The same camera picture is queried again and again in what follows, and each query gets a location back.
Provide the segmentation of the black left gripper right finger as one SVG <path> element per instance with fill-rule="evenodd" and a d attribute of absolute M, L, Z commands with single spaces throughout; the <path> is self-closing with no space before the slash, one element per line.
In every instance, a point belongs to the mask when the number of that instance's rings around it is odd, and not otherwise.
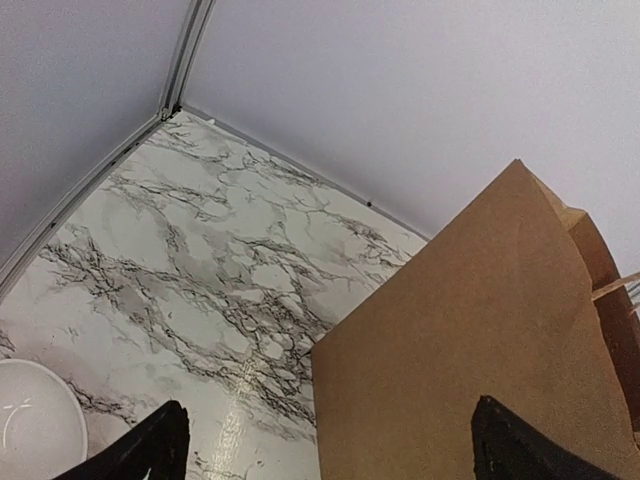
<path fill-rule="evenodd" d="M 471 440 L 477 479 L 623 479 L 624 399 L 481 395 Z"/>

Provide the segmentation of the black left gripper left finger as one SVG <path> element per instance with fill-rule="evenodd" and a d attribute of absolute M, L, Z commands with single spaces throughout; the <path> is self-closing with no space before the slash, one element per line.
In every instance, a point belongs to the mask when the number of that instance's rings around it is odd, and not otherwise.
<path fill-rule="evenodd" d="M 187 409 L 170 400 L 108 448 L 56 480 L 182 480 L 187 473 L 189 443 Z"/>

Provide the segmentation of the brown paper bag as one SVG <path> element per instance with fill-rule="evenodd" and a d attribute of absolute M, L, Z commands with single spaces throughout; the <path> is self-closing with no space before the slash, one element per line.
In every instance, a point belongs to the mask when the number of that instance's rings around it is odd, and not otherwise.
<path fill-rule="evenodd" d="M 621 394 L 639 475 L 639 318 L 587 212 L 513 161 L 311 351 L 325 479 L 477 479 L 481 395 Z"/>

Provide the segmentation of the orange paper bowl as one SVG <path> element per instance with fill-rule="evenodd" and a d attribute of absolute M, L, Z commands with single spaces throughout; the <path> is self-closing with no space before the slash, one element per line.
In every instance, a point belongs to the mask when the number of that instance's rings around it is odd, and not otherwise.
<path fill-rule="evenodd" d="M 1 361 L 1 477 L 53 479 L 88 457 L 80 404 L 67 384 L 32 361 Z"/>

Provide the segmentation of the aluminium left corner post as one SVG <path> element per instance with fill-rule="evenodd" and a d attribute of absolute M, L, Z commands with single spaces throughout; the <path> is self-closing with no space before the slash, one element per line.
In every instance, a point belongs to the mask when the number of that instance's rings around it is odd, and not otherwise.
<path fill-rule="evenodd" d="M 177 113 L 187 85 L 199 43 L 204 34 L 216 0 L 192 0 L 181 27 L 164 91 L 160 98 L 159 115 L 162 120 Z"/>

